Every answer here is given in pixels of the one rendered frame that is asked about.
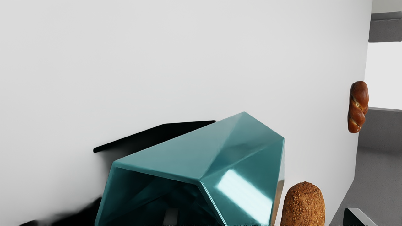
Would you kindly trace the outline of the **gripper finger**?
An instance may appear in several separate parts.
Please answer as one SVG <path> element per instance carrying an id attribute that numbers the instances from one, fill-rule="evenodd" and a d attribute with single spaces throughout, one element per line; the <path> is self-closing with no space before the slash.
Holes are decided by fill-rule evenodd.
<path id="1" fill-rule="evenodd" d="M 179 225 L 179 208 L 168 208 L 165 211 L 163 226 Z"/>

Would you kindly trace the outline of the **teal faceted mug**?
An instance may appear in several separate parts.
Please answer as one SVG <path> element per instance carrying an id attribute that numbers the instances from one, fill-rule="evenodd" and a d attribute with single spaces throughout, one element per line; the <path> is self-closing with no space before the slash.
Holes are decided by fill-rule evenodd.
<path id="1" fill-rule="evenodd" d="M 95 226 L 272 226 L 284 183 L 284 137 L 246 112 L 175 124 L 123 145 Z"/>

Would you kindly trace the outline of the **brown seeded bread loaf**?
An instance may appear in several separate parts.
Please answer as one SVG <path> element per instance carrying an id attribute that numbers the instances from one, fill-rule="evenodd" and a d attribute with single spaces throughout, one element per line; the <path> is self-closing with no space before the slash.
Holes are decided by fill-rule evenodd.
<path id="1" fill-rule="evenodd" d="M 325 226 L 325 202 L 312 183 L 292 186 L 284 199 L 280 226 Z"/>

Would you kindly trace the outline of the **black block with grey edge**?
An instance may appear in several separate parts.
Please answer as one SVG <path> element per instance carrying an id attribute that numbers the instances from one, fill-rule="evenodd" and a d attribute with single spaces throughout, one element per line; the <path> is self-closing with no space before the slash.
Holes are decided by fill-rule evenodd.
<path id="1" fill-rule="evenodd" d="M 343 216 L 343 226 L 378 226 L 358 208 L 346 208 Z"/>

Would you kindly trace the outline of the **brown braided bread loaf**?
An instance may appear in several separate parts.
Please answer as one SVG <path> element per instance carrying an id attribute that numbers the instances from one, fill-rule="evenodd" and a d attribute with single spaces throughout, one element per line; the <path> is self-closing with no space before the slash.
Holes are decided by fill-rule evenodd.
<path id="1" fill-rule="evenodd" d="M 357 81 L 350 89 L 350 101 L 348 111 L 348 131 L 350 133 L 360 132 L 366 121 L 368 112 L 369 93 L 367 84 L 364 81 Z"/>

